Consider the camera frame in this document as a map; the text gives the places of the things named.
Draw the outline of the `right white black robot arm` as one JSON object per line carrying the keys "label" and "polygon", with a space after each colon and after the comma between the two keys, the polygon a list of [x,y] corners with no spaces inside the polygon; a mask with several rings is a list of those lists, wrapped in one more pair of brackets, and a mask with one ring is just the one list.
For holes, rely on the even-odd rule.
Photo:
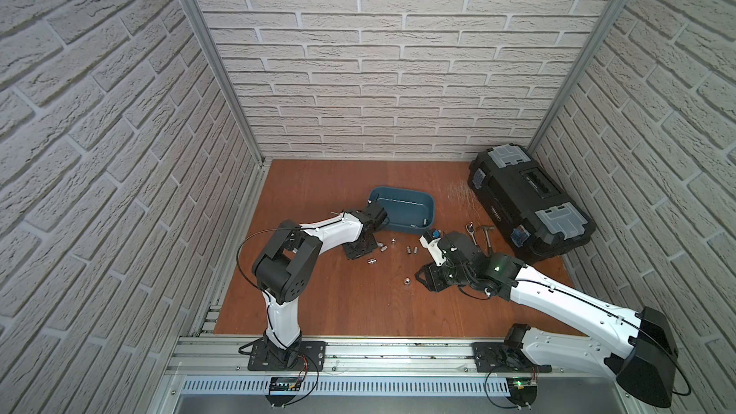
{"label": "right white black robot arm", "polygon": [[669,408],[684,373],[668,317],[651,307],[615,306],[551,279],[504,254],[484,253],[467,235],[427,231],[431,256],[416,273],[428,291],[456,288],[476,300],[500,298],[543,312],[578,331],[576,337],[515,325],[504,341],[536,366],[569,367],[612,378],[640,402]]}

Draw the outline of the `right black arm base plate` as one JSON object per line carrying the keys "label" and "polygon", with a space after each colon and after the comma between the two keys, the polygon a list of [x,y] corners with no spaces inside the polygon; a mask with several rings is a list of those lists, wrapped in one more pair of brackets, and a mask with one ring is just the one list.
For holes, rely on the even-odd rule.
{"label": "right black arm base plate", "polygon": [[474,342],[471,344],[478,373],[520,373],[528,375],[552,372],[550,365],[533,363],[521,350],[512,349],[500,342]]}

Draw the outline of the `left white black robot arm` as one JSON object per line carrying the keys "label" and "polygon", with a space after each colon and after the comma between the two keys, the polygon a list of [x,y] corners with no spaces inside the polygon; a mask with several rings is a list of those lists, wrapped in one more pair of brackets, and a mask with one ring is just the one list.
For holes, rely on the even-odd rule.
{"label": "left white black robot arm", "polygon": [[252,372],[321,371],[327,343],[306,340],[298,323],[299,296],[307,288],[318,257],[343,246],[355,260],[378,247],[374,234],[385,227],[385,209],[371,201],[363,210],[342,212],[322,222],[298,224],[285,220],[254,261],[256,288],[266,303],[262,337],[243,345]]}

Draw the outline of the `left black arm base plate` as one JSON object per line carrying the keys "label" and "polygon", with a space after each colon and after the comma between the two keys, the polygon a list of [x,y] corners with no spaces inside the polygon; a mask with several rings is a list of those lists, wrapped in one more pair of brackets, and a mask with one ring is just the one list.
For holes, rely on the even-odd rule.
{"label": "left black arm base plate", "polygon": [[247,369],[251,372],[301,371],[320,372],[324,367],[326,341],[297,340],[282,349],[266,338],[257,339],[250,347]]}

